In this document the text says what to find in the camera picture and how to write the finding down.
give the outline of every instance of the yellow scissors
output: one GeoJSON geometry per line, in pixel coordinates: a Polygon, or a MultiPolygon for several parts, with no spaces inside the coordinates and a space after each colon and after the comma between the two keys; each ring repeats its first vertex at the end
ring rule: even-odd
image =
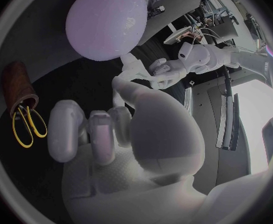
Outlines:
{"type": "Polygon", "coordinates": [[[13,129],[13,133],[14,133],[14,135],[15,135],[15,138],[17,139],[17,141],[20,143],[20,145],[21,145],[22,147],[24,147],[24,148],[30,148],[30,147],[33,145],[33,143],[34,143],[34,138],[33,138],[32,132],[31,132],[31,130],[30,130],[28,124],[27,124],[27,121],[26,121],[26,119],[25,119],[25,117],[24,117],[24,115],[23,115],[23,113],[22,113],[22,110],[26,111],[28,122],[29,122],[30,126],[33,128],[34,133],[35,133],[39,138],[45,138],[45,137],[47,136],[47,127],[46,127],[46,124],[45,124],[44,120],[42,119],[41,115],[39,115],[39,113],[38,113],[36,110],[30,109],[28,106],[26,107],[26,109],[25,109],[22,105],[19,105],[19,106],[18,106],[18,112],[19,112],[19,114],[20,114],[20,118],[22,118],[22,120],[24,121],[24,123],[25,123],[25,125],[26,125],[26,127],[27,127],[27,130],[28,130],[28,132],[29,132],[29,134],[30,134],[30,137],[31,137],[31,139],[32,139],[32,142],[31,142],[29,145],[25,145],[25,144],[24,144],[23,142],[21,142],[21,140],[19,139],[19,137],[18,137],[18,135],[17,135],[17,133],[16,133],[16,130],[15,130],[16,111],[14,112],[13,119],[12,119],[12,129],[13,129]],[[38,130],[37,130],[37,128],[36,128],[36,126],[35,126],[35,124],[34,124],[34,122],[33,122],[33,120],[32,120],[32,117],[31,117],[31,114],[30,114],[31,112],[34,112],[34,113],[40,118],[40,120],[43,122],[44,127],[45,127],[45,130],[46,130],[46,131],[45,131],[45,134],[40,134],[40,133],[38,132],[38,130]]]}

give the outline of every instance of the pink balloon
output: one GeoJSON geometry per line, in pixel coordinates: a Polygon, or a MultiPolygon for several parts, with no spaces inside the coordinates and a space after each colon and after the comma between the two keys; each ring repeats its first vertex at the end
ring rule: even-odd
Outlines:
{"type": "Polygon", "coordinates": [[[66,34],[80,55],[106,61],[129,53],[146,22],[145,0],[76,0],[67,16],[66,34]]]}

